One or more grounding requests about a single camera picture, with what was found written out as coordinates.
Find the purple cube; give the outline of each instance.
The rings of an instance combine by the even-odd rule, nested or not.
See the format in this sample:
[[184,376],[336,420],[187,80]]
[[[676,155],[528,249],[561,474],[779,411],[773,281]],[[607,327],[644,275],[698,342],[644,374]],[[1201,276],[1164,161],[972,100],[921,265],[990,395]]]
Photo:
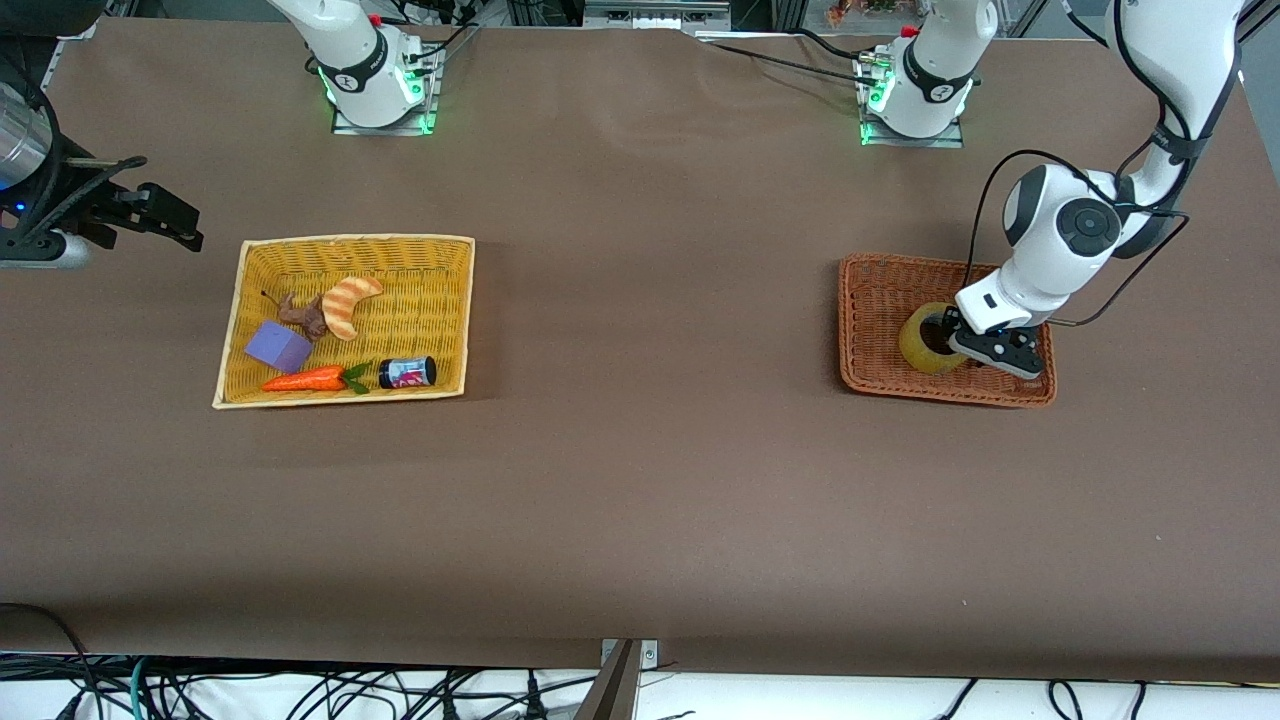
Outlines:
[[244,346],[255,360],[261,360],[282,373],[297,373],[311,355],[307,338],[273,320],[264,320]]

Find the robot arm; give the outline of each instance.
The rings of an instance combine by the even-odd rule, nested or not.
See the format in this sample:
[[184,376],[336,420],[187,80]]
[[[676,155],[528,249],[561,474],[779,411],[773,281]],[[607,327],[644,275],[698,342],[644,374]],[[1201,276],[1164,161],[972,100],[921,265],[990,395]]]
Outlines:
[[995,0],[933,0],[919,35],[876,49],[892,59],[892,74],[868,108],[899,135],[937,136],[964,111],[998,26]]
[[378,128],[422,102],[410,82],[422,42],[384,24],[374,27],[358,0],[268,0],[302,33],[320,64],[329,99],[353,124]]
[[1036,377],[1033,354],[1019,359],[1010,351],[1032,337],[1015,329],[1046,322],[1111,256],[1133,258],[1166,237],[1166,222],[1235,83],[1243,4],[1112,0],[1108,45],[1160,99],[1151,151],[1133,174],[1078,174],[1055,164],[1018,181],[1002,223],[1014,254],[956,293],[954,350]]

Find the white floor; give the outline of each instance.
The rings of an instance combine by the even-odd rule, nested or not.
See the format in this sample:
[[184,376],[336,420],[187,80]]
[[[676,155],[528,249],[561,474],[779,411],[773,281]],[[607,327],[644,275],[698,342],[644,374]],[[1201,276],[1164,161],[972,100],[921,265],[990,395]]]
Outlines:
[[[544,671],[539,682],[590,675],[591,671]],[[439,673],[404,673],[401,680],[425,688]],[[279,676],[259,680],[210,680],[192,685],[191,697],[212,720],[283,720],[289,708],[315,685],[308,676]],[[636,720],[669,720],[689,711],[691,720],[934,720],[943,715],[964,680],[814,678],[780,675],[709,675],[646,673],[636,707]],[[589,685],[548,693],[548,708],[575,705]],[[1073,683],[1085,720],[1128,720],[1137,688],[1130,684]],[[65,682],[0,683],[0,717],[46,720],[58,715],[74,694]],[[462,692],[525,692],[522,670],[488,671]],[[381,693],[404,712],[397,692]],[[1071,714],[1065,693],[1060,693]],[[462,720],[477,720],[498,710],[504,701],[461,701]],[[111,707],[110,720],[131,720]],[[342,714],[343,720],[385,720],[392,714],[380,701],[357,701]],[[311,717],[323,717],[320,708]],[[96,719],[91,701],[81,703],[76,717]],[[440,717],[435,712],[433,717]],[[520,717],[517,711],[502,715]],[[1046,683],[1032,680],[983,680],[969,694],[956,720],[1053,720]],[[1190,685],[1151,685],[1139,720],[1275,720],[1280,717],[1280,691]]]

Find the orange carrot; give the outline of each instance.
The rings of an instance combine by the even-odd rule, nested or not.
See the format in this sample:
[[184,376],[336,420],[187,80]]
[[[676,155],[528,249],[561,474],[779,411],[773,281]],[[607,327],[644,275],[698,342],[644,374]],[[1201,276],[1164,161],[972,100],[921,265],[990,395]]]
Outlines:
[[342,365],[325,365],[324,368],[315,368],[312,370],[303,370],[292,375],[273,378],[262,384],[262,389],[268,392],[288,392],[294,389],[334,391],[351,388],[356,391],[356,395],[365,395],[369,392],[369,388],[356,382],[356,378],[358,378],[366,368],[369,368],[369,363],[356,365],[349,370],[343,369]]

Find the brown wicker basket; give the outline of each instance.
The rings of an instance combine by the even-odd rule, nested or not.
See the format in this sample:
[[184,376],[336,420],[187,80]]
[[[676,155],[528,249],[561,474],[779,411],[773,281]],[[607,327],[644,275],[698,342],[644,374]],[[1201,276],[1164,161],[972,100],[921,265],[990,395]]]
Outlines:
[[[1034,380],[966,361],[942,375],[908,365],[897,345],[902,323],[925,302],[948,301],[964,282],[964,263],[856,252],[840,264],[840,374],[858,392],[969,402],[1005,407],[1043,407],[1057,396],[1053,340],[1041,329],[1044,372]],[[975,265],[973,279],[995,265]]]

